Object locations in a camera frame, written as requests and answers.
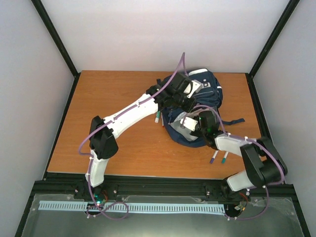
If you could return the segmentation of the navy blue student backpack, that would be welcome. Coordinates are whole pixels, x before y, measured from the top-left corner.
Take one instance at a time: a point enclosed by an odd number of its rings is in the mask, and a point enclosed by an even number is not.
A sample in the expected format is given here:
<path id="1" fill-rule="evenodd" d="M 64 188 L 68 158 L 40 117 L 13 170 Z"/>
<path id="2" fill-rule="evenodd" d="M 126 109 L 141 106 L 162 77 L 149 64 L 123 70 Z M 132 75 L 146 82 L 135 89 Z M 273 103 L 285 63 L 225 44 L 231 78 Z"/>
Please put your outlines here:
<path id="1" fill-rule="evenodd" d="M 188 114 L 187 117 L 195 120 L 201 119 L 201 122 L 198 123 L 201 126 L 212 126 L 210 135 L 212 143 L 205 143 L 201 138 L 191 136 L 191 131 L 181 126 L 180 120 L 185 117 L 185 112 L 181 108 L 170 107 L 162 110 L 161 118 L 164 120 L 164 127 L 171 139 L 183 146 L 191 148 L 209 146 L 217 149 L 215 137 L 223 132 L 219 130 L 220 122 L 214 112 L 217 112 L 222 104 L 222 88 L 217 78 L 208 69 L 191 71 L 189 72 L 189 78 L 201 82 L 202 89 L 193 94 L 197 104 L 201 106 L 199 108 L 200 112 L 196 109 L 191 114 Z"/>

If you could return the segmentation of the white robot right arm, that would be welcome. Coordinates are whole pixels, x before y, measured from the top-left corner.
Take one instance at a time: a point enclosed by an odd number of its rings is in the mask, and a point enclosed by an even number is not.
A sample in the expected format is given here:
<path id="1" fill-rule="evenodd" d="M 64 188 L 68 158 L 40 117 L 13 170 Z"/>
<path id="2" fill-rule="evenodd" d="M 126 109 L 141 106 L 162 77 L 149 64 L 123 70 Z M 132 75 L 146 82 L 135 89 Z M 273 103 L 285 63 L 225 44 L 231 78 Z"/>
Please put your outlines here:
<path id="1" fill-rule="evenodd" d="M 284 181 L 287 166 L 268 137 L 255 140 L 220 130 L 212 111 L 201 111 L 193 118 L 185 118 L 182 123 L 192 136 L 201 137 L 212 149 L 242 158 L 245 170 L 222 181 L 223 198 L 230 200 L 238 191 Z"/>

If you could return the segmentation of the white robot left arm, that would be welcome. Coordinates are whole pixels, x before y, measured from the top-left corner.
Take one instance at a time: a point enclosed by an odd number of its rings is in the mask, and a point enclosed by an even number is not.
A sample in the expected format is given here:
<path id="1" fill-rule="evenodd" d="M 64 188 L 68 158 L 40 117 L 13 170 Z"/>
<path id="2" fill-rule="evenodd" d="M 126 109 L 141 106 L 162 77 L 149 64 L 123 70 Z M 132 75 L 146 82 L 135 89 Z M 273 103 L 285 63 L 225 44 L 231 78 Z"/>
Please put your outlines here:
<path id="1" fill-rule="evenodd" d="M 119 150 L 116 139 L 128 128 L 168 107 L 180 108 L 189 113 L 196 105 L 193 97 L 202 88 L 197 80 L 192 80 L 182 73 L 176 73 L 167 81 L 158 82 L 146 90 L 135 102 L 121 111 L 91 121 L 89 147 L 90 160 L 85 192 L 96 199 L 102 195 L 104 173 L 108 160 Z"/>

